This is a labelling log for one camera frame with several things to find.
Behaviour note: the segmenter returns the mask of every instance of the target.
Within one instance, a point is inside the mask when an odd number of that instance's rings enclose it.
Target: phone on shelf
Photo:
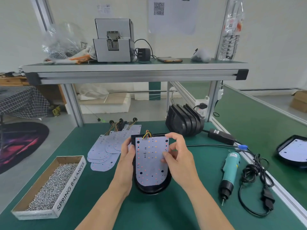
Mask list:
[[[163,63],[181,63],[182,59],[174,58],[174,57],[157,57],[158,61]]]

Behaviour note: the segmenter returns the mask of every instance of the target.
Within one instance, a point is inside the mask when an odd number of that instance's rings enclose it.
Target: electric screwdriver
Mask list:
[[[237,152],[229,153],[225,160],[223,167],[224,176],[219,187],[219,194],[223,200],[222,206],[232,193],[239,164],[240,155]]]

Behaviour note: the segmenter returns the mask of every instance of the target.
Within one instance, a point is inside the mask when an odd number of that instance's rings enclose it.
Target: power strip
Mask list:
[[[201,104],[201,103],[204,103],[206,105],[209,105],[209,100],[210,98],[208,96],[206,96],[206,99],[197,99],[195,100],[195,106]],[[195,110],[203,117],[205,118],[206,117],[206,113],[207,113],[207,109],[208,108],[205,108],[205,109],[200,109],[199,107],[196,107]]]

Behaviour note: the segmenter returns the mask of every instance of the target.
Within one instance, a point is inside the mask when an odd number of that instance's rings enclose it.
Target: hand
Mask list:
[[[169,146],[168,152],[163,152],[164,159],[174,180],[187,192],[201,185],[192,153],[188,150],[182,135],[171,132],[165,135],[176,140]]]
[[[111,188],[122,192],[124,198],[128,196],[132,187],[132,161],[135,156],[135,147],[131,145],[128,151],[130,142],[131,137],[126,139],[122,144],[120,159],[115,170],[114,178],[109,186],[109,189]]]

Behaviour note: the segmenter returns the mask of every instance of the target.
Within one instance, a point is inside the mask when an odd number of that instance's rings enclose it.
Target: forearm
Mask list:
[[[124,199],[122,192],[109,187],[76,229],[111,230]]]
[[[201,230],[234,230],[209,192],[199,183],[195,188],[186,190],[193,205]]]

